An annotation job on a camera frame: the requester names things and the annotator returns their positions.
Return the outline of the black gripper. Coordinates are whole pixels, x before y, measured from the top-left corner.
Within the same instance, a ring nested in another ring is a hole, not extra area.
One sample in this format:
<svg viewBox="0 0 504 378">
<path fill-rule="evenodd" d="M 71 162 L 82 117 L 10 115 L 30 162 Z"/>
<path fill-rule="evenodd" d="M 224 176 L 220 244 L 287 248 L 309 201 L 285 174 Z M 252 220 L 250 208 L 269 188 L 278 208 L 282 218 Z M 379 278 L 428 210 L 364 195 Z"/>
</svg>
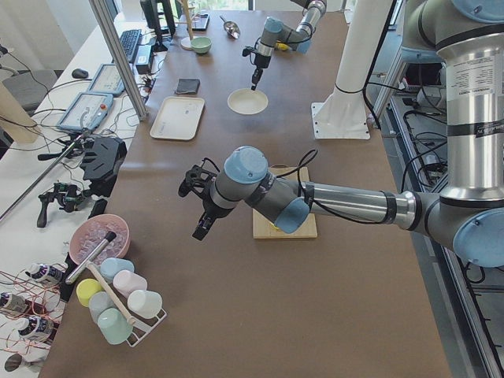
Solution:
<svg viewBox="0 0 504 378">
<path fill-rule="evenodd" d="M 226 217 L 232 209 L 225 209 L 216 205 L 207 192 L 198 193 L 198 196 L 202 199 L 204 212 L 200 216 L 192 236 L 198 241 L 202 241 L 213 226 L 213 223 L 217 219 Z"/>
<path fill-rule="evenodd" d="M 252 75 L 252 84 L 250 89 L 255 91 L 259 80 L 261 79 L 263 71 L 268 68 L 268 57 L 262 54 L 256 53 L 254 58 L 254 74 Z"/>
</svg>

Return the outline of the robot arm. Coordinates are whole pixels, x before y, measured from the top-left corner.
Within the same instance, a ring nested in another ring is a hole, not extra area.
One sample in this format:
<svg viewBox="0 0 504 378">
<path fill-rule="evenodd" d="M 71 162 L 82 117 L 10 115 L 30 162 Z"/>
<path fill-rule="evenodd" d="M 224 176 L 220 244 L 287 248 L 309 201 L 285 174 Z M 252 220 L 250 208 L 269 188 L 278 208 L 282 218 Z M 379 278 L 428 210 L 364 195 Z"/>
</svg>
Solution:
<svg viewBox="0 0 504 378">
<path fill-rule="evenodd" d="M 309 49 L 317 24 L 326 13 L 327 2 L 295 1 L 295 3 L 304 9 L 302 19 L 295 28 L 275 17 L 267 17 L 261 36 L 253 46 L 246 46 L 243 49 L 244 57 L 254 56 L 250 59 L 255 67 L 251 78 L 252 91 L 257 89 L 263 72 L 269 67 L 277 43 L 283 43 L 303 54 Z"/>
<path fill-rule="evenodd" d="M 307 217 L 394 224 L 427 236 L 475 265 L 503 264 L 503 4 L 408 1 L 402 45 L 446 67 L 447 184 L 424 193 L 384 188 L 387 159 L 364 118 L 361 93 L 391 18 L 389 1 L 360 1 L 333 92 L 317 104 L 312 128 L 319 159 L 307 181 L 270 170 L 265 143 L 240 146 L 216 171 L 193 166 L 179 192 L 195 193 L 203 213 L 195 238 L 246 203 L 281 231 Z"/>
</svg>

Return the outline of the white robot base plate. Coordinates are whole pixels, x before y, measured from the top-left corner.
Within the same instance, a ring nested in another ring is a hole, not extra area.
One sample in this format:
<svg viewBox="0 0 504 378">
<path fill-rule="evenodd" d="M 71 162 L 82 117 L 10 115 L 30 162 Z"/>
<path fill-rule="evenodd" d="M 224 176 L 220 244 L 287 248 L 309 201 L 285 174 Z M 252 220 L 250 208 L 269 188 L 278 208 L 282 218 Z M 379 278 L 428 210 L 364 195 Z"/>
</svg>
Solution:
<svg viewBox="0 0 504 378">
<path fill-rule="evenodd" d="M 313 102 L 310 110 L 316 139 L 370 139 L 362 102 Z"/>
</svg>

